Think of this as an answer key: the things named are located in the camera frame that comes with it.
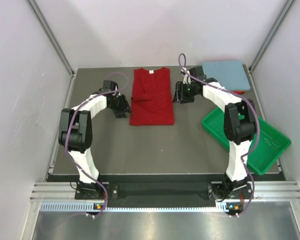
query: blue cloth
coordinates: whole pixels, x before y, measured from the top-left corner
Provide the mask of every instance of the blue cloth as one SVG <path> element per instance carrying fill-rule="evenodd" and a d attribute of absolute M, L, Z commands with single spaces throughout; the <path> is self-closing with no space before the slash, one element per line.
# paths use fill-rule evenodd
<path fill-rule="evenodd" d="M 251 88 L 240 60 L 205 61 L 202 68 L 207 78 L 215 78 L 227 90 L 248 91 Z"/>

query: white wall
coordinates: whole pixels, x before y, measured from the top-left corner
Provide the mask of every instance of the white wall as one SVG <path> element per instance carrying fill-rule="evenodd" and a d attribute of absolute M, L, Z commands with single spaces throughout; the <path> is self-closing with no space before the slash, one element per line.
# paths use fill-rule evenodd
<path fill-rule="evenodd" d="M 0 240 L 17 239 L 70 80 L 25 0 L 0 0 Z"/>
<path fill-rule="evenodd" d="M 295 1 L 254 76 L 269 122 L 292 141 L 281 162 L 286 176 L 300 187 L 300 0 Z"/>
<path fill-rule="evenodd" d="M 71 66 L 252 63 L 286 0 L 36 0 Z"/>

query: red cloth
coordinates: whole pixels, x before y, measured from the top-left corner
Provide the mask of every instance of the red cloth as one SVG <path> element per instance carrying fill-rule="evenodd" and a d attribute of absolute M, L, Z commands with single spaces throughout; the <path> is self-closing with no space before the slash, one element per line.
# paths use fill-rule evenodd
<path fill-rule="evenodd" d="M 170 69 L 163 67 L 153 73 L 134 70 L 130 125 L 173 125 L 174 108 L 170 90 Z"/>

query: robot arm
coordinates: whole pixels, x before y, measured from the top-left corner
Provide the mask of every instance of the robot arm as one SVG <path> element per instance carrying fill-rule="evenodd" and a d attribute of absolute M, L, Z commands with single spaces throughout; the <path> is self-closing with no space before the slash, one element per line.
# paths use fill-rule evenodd
<path fill-rule="evenodd" d="M 99 178 L 99 171 L 94 164 L 90 149 L 93 140 L 92 119 L 100 111 L 106 108 L 110 108 L 116 118 L 126 118 L 127 116 L 125 113 L 131 113 L 131 109 L 125 95 L 121 95 L 118 92 L 114 94 L 106 94 L 106 92 L 117 89 L 117 83 L 105 80 L 103 82 L 103 87 L 98 92 L 92 93 L 92 95 L 84 101 L 88 103 L 85 104 L 76 115 L 74 125 L 71 129 L 68 142 L 69 154 L 72 156 L 75 163 L 81 166 L 82 169 L 94 179 Z M 96 94 L 101 93 L 103 93 L 103 95 L 95 97 Z M 79 105 L 73 108 L 64 108 L 61 112 L 58 141 L 63 146 L 65 146 L 66 143 L 71 119 Z M 77 169 L 79 171 L 81 183 L 95 186 L 95 183 L 83 174 L 80 168 L 77 167 Z"/>
<path fill-rule="evenodd" d="M 173 102 L 191 103 L 196 95 L 211 100 L 224 112 L 223 131 L 229 140 L 229 164 L 225 172 L 224 188 L 226 192 L 232 192 L 247 185 L 248 178 L 246 169 L 242 163 L 241 156 L 249 151 L 249 147 L 256 133 L 255 119 L 247 104 L 240 98 L 220 89 L 224 89 L 214 78 L 207 78 L 202 67 L 194 67 L 188 71 L 195 76 L 216 88 L 202 85 L 192 81 L 187 75 L 183 81 L 176 83 L 176 90 Z M 248 157 L 244 157 L 244 164 L 247 164 Z"/>

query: green plastic basket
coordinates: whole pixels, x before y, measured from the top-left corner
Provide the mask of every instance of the green plastic basket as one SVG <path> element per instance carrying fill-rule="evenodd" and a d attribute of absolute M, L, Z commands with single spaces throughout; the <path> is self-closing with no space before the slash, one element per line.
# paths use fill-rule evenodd
<path fill-rule="evenodd" d="M 229 150 L 229 140 L 224 133 L 224 116 L 223 111 L 217 107 L 202 120 L 202 126 Z M 259 144 L 248 156 L 247 166 L 254 173 L 263 175 L 290 146 L 291 140 L 260 117 L 259 123 L 261 130 Z"/>

